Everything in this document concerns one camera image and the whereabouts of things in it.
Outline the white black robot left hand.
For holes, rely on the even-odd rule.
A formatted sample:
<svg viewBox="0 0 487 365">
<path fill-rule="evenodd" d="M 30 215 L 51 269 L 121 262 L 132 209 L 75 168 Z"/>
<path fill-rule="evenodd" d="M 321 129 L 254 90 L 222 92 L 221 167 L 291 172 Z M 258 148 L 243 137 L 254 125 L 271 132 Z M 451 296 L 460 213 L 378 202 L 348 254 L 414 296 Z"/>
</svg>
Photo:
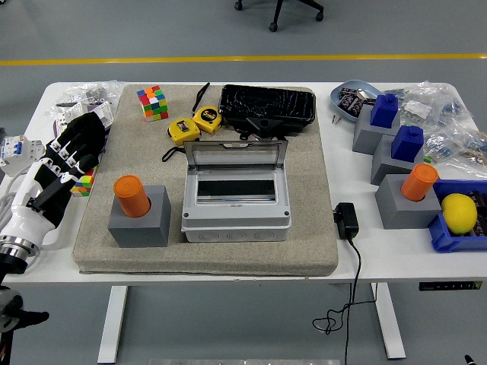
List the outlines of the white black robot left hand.
<svg viewBox="0 0 487 365">
<path fill-rule="evenodd" d="M 72 188 L 98 164 L 105 132 L 64 132 L 27 172 L 1 229 L 1 241 L 40 246 L 55 230 L 72 198 Z"/>
</svg>

